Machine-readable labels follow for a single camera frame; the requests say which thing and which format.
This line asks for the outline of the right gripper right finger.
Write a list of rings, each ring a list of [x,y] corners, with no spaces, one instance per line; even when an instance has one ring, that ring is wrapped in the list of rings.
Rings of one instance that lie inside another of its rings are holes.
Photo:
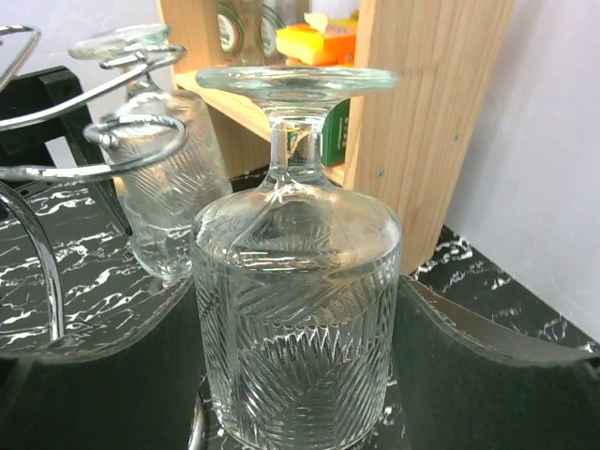
[[[414,449],[596,449],[599,355],[528,337],[411,277],[393,358]]]

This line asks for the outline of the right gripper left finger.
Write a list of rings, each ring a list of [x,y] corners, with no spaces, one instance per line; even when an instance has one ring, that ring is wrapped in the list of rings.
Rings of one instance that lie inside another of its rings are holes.
[[[199,449],[191,281],[36,351],[1,353],[4,449]]]

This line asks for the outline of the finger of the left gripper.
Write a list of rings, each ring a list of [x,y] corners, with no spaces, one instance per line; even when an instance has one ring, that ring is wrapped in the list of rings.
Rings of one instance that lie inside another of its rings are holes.
[[[46,68],[13,78],[1,91],[1,118],[9,119],[46,110],[83,92],[79,78],[67,67]],[[92,123],[88,107],[66,112],[46,122],[1,133],[3,166],[39,165],[54,167],[48,144],[63,144],[59,154],[76,165],[104,160],[99,147],[88,142],[83,128]],[[130,234],[126,215],[117,200],[111,180],[86,185],[92,199],[103,209],[117,231]]]

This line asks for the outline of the ribbed goblet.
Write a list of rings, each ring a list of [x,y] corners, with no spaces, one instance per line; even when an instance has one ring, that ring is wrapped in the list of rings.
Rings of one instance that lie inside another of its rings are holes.
[[[323,172],[323,124],[343,100],[391,89],[388,70],[213,67],[197,84],[267,116],[262,182],[196,216],[191,260],[213,408],[253,449],[348,449],[383,408],[402,228]]]
[[[170,26],[163,23],[120,27],[85,38],[68,53],[122,72],[151,61],[171,65],[186,51],[168,44],[170,34]],[[167,116],[181,121],[187,132],[178,152],[117,180],[124,190],[120,203],[130,224],[133,255],[147,273],[171,283],[191,271],[189,233],[196,214],[233,188],[209,111],[199,95],[164,90],[148,74],[129,82],[126,95],[116,115]]]

